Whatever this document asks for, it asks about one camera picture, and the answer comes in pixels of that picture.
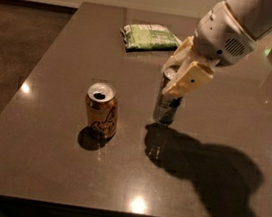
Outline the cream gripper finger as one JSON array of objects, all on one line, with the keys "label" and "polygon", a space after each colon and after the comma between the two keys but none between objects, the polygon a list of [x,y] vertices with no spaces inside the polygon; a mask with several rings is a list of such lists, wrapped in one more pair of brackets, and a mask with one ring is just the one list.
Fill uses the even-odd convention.
[{"label": "cream gripper finger", "polygon": [[184,71],[176,75],[162,89],[165,97],[182,98],[213,79],[214,71],[209,65],[193,61]]},{"label": "cream gripper finger", "polygon": [[162,72],[166,69],[176,68],[177,75],[182,76],[187,72],[187,68],[198,57],[197,49],[194,46],[193,37],[187,37],[166,61],[162,67]]}]

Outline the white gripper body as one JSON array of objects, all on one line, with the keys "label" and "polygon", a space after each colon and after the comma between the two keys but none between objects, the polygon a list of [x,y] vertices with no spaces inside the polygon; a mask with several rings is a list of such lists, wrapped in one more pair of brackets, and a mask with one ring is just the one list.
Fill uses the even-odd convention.
[{"label": "white gripper body", "polygon": [[243,29],[226,2],[217,3],[197,24],[194,47],[208,60],[231,66],[250,54],[256,41]]}]

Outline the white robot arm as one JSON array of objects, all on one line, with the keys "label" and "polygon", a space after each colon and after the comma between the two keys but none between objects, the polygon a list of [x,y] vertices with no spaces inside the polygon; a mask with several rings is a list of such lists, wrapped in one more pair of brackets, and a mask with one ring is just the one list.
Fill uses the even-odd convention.
[{"label": "white robot arm", "polygon": [[197,24],[164,69],[176,67],[162,89],[165,97],[181,98],[213,79],[214,69],[234,65],[272,32],[272,0],[224,0]]}]

